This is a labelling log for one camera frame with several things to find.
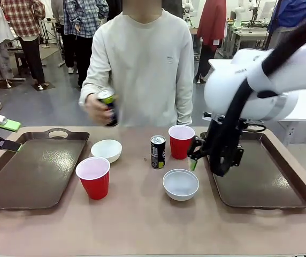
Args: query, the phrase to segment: tray rim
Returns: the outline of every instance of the tray rim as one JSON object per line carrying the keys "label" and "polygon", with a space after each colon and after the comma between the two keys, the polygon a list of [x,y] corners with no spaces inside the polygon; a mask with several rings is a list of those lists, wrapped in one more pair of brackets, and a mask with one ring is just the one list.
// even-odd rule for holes
{"label": "tray rim", "polygon": [[[60,136],[55,136],[55,137],[49,137],[48,134],[50,132],[55,132],[55,131],[62,131],[62,132],[66,132],[67,133],[67,137],[60,137]],[[19,142],[19,143],[25,143],[25,142],[28,142],[30,140],[34,140],[33,138],[32,139],[29,139],[29,140],[22,140],[22,138],[26,139],[27,136],[29,136],[30,134],[34,134],[34,135],[47,135],[47,138],[35,138],[35,140],[37,139],[40,139],[40,140],[45,140],[45,139],[54,139],[54,140],[83,140],[85,141],[84,144],[83,144],[83,147],[80,151],[80,154],[79,154],[79,157],[78,159],[76,160],[74,166],[73,166],[73,170],[72,172],[70,173],[69,177],[67,178],[67,183],[66,183],[66,186],[64,188],[64,190],[62,191],[59,199],[57,200],[57,202],[55,202],[54,204],[50,205],[50,206],[46,206],[46,207],[26,207],[26,208],[19,208],[19,207],[10,207],[10,208],[3,208],[3,207],[0,207],[0,210],[44,210],[44,209],[50,209],[50,208],[53,208],[54,206],[56,206],[62,199],[67,187],[68,187],[68,184],[71,180],[71,177],[73,175],[73,171],[75,170],[75,168],[77,167],[78,163],[80,162],[80,159],[81,159],[81,156],[83,155],[83,152],[85,151],[86,149],[86,145],[87,145],[87,142],[88,142],[88,139],[90,137],[90,133],[89,132],[72,132],[72,131],[69,131],[65,128],[61,128],[61,127],[54,127],[54,128],[51,128],[49,130],[46,130],[46,131],[27,131],[27,132],[24,132],[23,134],[21,134],[16,142]],[[83,138],[78,138],[78,139],[72,139],[72,138],[69,138],[69,137],[74,137],[76,135],[83,135]],[[0,156],[0,161],[2,161],[2,157],[4,155],[11,155],[11,157],[9,157],[9,159],[7,160],[6,164],[15,156],[16,153],[14,152],[10,152],[10,151],[5,151],[1,156]]]}
{"label": "tray rim", "polygon": [[[204,135],[206,134],[206,132],[203,132],[201,133],[201,138],[204,139]],[[278,154],[284,159],[285,162],[287,162],[287,160],[285,159],[285,157],[280,153],[280,151],[277,149],[277,147],[272,143],[272,141],[270,140],[270,138],[265,134],[265,133],[252,133],[252,132],[243,132],[242,136],[244,135],[248,135],[248,134],[257,134],[259,135],[260,137],[264,137],[265,140],[267,140],[271,146],[273,146],[275,148],[275,150],[278,152]],[[210,171],[210,165],[209,165],[209,158],[206,157],[204,158],[204,162],[206,162],[206,171],[208,173],[208,176],[209,176],[209,179],[210,177],[213,178],[214,182],[215,182],[215,185],[216,185],[216,190],[218,192],[218,195],[221,199],[221,201],[228,207],[231,207],[231,208],[241,208],[241,209],[260,209],[260,210],[296,210],[296,209],[306,209],[306,206],[271,206],[271,207],[264,207],[264,206],[242,206],[242,205],[230,205],[228,202],[225,201],[225,199],[223,198],[222,194],[221,194],[221,191],[219,189],[219,185],[217,183],[217,178],[214,173],[212,173]],[[293,170],[293,173],[295,173],[295,175],[298,177],[298,179],[303,183],[304,187],[306,188],[306,183],[303,181],[303,179],[301,179],[301,177],[297,174],[297,172],[294,170],[294,168],[289,165],[290,168]]]}

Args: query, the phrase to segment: maroon coat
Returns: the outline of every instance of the maroon coat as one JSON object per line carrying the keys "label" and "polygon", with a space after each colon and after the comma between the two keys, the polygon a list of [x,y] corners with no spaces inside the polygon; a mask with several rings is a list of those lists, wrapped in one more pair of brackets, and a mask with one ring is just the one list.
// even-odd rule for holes
{"label": "maroon coat", "polygon": [[213,46],[215,39],[224,38],[224,26],[227,18],[226,0],[206,0],[198,27],[197,37],[202,37],[203,44]]}

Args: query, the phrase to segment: brown tray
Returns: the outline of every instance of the brown tray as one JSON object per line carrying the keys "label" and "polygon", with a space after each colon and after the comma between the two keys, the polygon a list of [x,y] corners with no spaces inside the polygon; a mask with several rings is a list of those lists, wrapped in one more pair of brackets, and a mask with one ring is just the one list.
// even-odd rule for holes
{"label": "brown tray", "polygon": [[240,166],[231,167],[224,177],[208,172],[224,204],[255,209],[306,208],[306,184],[265,134],[244,133],[240,144],[244,148]]}
{"label": "brown tray", "polygon": [[[60,131],[66,137],[50,137]],[[27,132],[17,152],[0,157],[0,209],[47,209],[56,205],[70,180],[89,133],[53,128]]]}

